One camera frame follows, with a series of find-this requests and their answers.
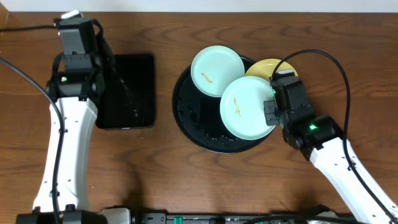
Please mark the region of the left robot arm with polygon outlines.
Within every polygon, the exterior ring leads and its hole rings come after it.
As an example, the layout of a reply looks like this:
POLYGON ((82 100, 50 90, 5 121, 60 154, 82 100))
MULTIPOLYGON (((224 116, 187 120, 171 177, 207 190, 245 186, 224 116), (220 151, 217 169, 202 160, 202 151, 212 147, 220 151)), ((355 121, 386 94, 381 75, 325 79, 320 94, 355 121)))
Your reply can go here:
POLYGON ((86 171, 90 138, 105 90, 104 76, 115 64, 96 19, 60 19, 56 27, 63 52, 55 57, 47 82, 50 140, 44 176, 33 203, 33 210, 42 213, 89 209, 86 171))

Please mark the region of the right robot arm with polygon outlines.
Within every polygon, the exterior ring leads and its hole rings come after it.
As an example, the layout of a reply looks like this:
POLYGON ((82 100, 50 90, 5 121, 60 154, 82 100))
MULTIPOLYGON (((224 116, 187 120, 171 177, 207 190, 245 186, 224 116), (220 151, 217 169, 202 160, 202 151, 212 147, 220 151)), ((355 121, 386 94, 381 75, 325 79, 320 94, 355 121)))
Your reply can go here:
POLYGON ((397 223, 397 206, 380 188, 343 140, 343 130, 328 115, 317 116, 303 82, 296 76, 271 82, 274 97, 264 102, 269 125, 281 125, 284 141, 299 150, 334 186, 355 219, 397 223))

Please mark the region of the yellow plate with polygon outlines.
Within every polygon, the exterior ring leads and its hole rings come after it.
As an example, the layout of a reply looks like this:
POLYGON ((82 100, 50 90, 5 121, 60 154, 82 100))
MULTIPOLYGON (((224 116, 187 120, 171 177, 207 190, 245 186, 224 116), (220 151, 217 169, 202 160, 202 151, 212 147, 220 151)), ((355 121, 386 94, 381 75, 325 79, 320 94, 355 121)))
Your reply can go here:
POLYGON ((256 62, 245 73, 245 76, 255 76, 269 81, 272 72, 274 71, 280 59, 269 58, 256 62))

